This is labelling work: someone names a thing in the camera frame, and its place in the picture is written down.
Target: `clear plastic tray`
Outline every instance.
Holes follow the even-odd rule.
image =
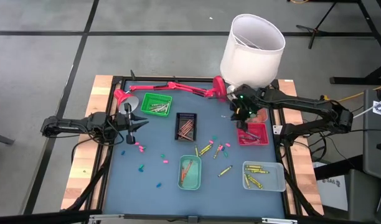
[[[245,170],[247,165],[262,166],[262,170],[268,171],[269,174],[251,173]],[[261,185],[262,189],[259,189],[255,184],[251,183],[250,188],[247,187],[245,174],[250,174]],[[278,162],[253,162],[245,161],[242,169],[243,187],[246,190],[270,190],[276,192],[284,192],[286,190],[285,173],[283,171],[282,164]]]

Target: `white cable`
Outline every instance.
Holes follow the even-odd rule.
[[[373,107],[375,107],[375,105],[373,105],[371,108],[369,108],[369,109],[367,109],[367,110],[361,112],[360,114],[355,115],[355,116],[354,116],[354,119],[356,119],[357,117],[359,117],[359,116],[361,116],[361,115],[363,115],[363,114],[369,112],[371,109],[373,109]]]

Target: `green container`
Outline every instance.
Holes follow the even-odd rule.
[[[170,113],[171,102],[172,102],[171,96],[154,94],[154,93],[145,93],[145,97],[143,98],[143,102],[142,102],[141,111],[146,114],[153,114],[157,116],[168,116],[168,114]],[[160,104],[160,103],[168,103],[167,111],[153,112],[150,110],[152,105]]]
[[[184,167],[186,170],[188,164],[192,162],[189,167],[188,173],[185,176],[183,183],[181,183],[181,170]],[[197,190],[200,187],[202,181],[202,160],[197,156],[183,155],[179,161],[179,175],[178,175],[178,187],[182,190]]]

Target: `concrete floor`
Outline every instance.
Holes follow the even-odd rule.
[[[0,30],[83,31],[92,0],[0,0]],[[376,1],[364,4],[381,33],[381,10]],[[92,31],[188,30],[228,31],[232,19],[251,13],[268,19],[282,32],[299,32],[296,24],[314,27],[329,9],[328,3],[291,4],[285,0],[100,0]],[[368,32],[356,4],[338,4],[322,30]],[[66,118],[81,118],[95,75],[218,75],[226,37],[89,37],[75,77]],[[331,85],[329,77],[363,77],[381,65],[381,50],[370,38],[286,38],[278,78],[293,79],[299,96],[333,99],[371,86]],[[80,37],[0,36],[0,134],[15,139],[0,144],[0,216],[19,213],[45,139],[44,118],[58,106]],[[354,110],[362,98],[344,106]],[[314,119],[304,114],[306,119]],[[354,128],[362,127],[362,119]],[[362,133],[333,136],[346,157],[362,152]],[[76,139],[59,139],[54,147],[35,212],[60,208],[70,151]],[[342,157],[329,143],[324,158]]]

